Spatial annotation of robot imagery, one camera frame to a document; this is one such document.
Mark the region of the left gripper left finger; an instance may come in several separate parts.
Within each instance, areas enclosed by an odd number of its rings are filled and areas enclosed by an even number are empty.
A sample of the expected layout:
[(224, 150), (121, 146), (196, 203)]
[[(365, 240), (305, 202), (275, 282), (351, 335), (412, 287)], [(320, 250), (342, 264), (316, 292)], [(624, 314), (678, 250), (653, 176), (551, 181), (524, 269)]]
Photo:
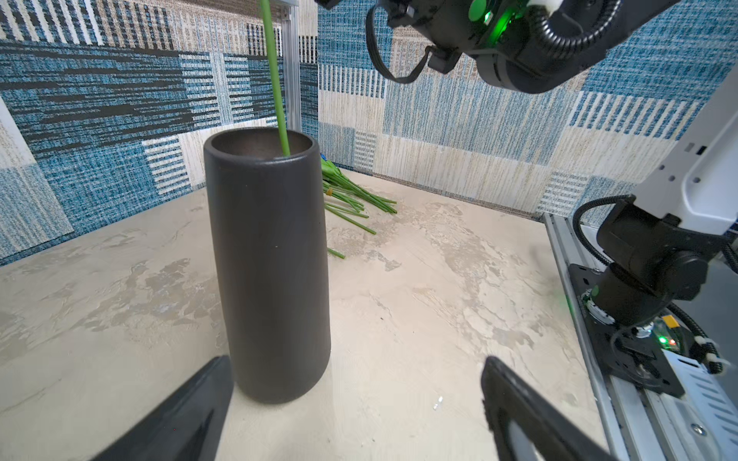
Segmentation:
[(230, 357), (215, 357), (95, 458), (213, 460), (233, 392)]

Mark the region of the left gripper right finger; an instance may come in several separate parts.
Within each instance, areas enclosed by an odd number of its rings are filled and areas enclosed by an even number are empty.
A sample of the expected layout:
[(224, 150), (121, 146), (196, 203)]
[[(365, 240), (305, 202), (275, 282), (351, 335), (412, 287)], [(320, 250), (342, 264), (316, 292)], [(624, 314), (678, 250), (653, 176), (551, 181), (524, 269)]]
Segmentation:
[(498, 357), (484, 362), (484, 414), (500, 460), (611, 460)]

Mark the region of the dark grey cylindrical vase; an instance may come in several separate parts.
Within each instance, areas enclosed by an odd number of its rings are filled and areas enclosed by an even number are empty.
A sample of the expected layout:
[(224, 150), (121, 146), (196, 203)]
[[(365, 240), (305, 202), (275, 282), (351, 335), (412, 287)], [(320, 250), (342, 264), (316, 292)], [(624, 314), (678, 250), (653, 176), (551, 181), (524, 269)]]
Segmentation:
[(203, 146), (211, 238), (234, 379), (260, 403), (288, 403), (332, 351), (321, 157), (315, 139), (242, 128)]

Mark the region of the cream white tulip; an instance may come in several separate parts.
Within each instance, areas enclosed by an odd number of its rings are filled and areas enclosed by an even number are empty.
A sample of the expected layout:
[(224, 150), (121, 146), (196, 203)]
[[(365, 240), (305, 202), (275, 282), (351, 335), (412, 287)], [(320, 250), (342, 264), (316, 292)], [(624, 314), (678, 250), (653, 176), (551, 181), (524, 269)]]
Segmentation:
[(278, 124), (279, 140), (284, 157), (290, 156), (288, 128), (286, 128), (286, 114), (282, 98), (281, 79), (279, 75), (278, 50), (274, 32), (274, 24), (269, 0), (259, 0), (261, 19), (263, 20), (265, 50), (269, 66), (269, 75), (272, 86), (273, 102)]

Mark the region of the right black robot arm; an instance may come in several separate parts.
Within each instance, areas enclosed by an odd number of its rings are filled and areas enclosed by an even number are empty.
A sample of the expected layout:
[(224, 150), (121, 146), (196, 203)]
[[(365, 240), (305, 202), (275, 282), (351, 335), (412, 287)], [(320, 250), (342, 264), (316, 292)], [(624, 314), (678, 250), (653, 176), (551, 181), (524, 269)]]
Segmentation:
[(301, 3), (304, 120), (333, 163), (521, 217), (627, 194), (737, 67), (737, 5), (682, 1), (553, 90), (486, 84), (462, 57), (410, 85), (372, 65), (370, 1)]

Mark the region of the pink tulip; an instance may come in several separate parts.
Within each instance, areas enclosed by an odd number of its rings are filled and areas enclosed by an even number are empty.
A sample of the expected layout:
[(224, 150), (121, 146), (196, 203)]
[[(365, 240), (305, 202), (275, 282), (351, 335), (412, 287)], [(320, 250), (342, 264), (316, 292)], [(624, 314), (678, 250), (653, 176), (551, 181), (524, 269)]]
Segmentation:
[(357, 212), (364, 210), (364, 204), (370, 204), (380, 211), (390, 214), (397, 213), (395, 209), (397, 203), (395, 201), (375, 195), (359, 186), (331, 161), (321, 158), (320, 163), (323, 190), (329, 197), (336, 198), (336, 200), (345, 203)]

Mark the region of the aluminium mounting rail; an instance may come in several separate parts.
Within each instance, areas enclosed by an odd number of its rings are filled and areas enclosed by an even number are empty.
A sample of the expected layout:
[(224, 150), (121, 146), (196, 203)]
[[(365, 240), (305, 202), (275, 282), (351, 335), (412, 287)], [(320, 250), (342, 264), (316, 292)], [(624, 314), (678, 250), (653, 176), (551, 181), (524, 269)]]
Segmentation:
[(679, 399), (603, 374), (568, 273), (572, 264), (603, 265), (582, 249), (567, 218), (545, 213), (543, 219), (610, 454), (618, 460), (735, 460), (737, 409), (696, 361), (666, 355), (685, 389)]

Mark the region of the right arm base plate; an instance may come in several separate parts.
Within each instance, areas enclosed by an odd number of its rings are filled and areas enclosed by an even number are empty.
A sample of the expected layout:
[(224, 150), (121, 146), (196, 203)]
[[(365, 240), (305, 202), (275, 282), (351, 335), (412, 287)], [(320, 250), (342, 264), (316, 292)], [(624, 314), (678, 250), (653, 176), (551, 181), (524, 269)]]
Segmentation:
[(666, 353), (693, 359), (711, 375), (726, 372), (728, 365), (705, 330), (619, 265), (600, 272), (571, 264), (568, 273), (604, 374), (680, 398), (685, 391)]

